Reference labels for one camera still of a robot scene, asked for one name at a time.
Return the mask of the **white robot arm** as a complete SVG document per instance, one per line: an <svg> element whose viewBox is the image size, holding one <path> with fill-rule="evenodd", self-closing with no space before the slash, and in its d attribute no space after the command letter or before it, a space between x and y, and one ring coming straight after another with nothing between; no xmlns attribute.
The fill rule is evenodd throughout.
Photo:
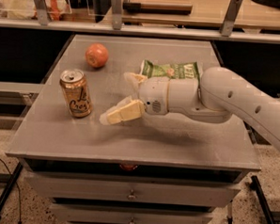
<svg viewBox="0 0 280 224"><path fill-rule="evenodd" d="M280 102L229 69L209 68L192 79L150 78L132 72L124 77L135 96L103 113L103 125L139 119L144 113L180 113L206 123L223 123L236 115L280 151Z"/></svg>

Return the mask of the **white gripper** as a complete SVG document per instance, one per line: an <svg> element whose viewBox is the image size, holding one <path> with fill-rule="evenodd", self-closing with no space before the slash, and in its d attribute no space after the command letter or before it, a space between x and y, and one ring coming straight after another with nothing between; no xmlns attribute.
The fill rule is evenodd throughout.
<svg viewBox="0 0 280 224"><path fill-rule="evenodd" d="M125 72L124 78L127 85L135 93L138 92L140 100L126 97L101 115L100 124L114 125L122 121L136 120L143 116L145 109L149 115L168 113L167 95L170 80L166 76L147 78L143 74Z"/></svg>

